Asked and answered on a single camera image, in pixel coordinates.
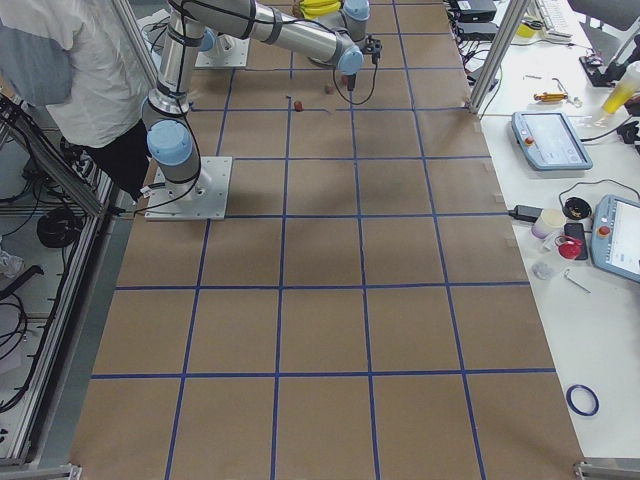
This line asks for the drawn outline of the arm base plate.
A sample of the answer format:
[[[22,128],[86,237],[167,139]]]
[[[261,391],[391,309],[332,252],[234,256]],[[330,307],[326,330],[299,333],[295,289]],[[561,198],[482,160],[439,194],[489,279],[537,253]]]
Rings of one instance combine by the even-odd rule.
[[[201,158],[200,176],[192,182],[175,184],[165,178],[158,168],[154,182],[162,183],[151,190],[147,209],[149,221],[223,220],[231,180],[233,159],[223,156]]]
[[[205,31],[196,58],[196,69],[244,68],[248,61],[249,40]]]

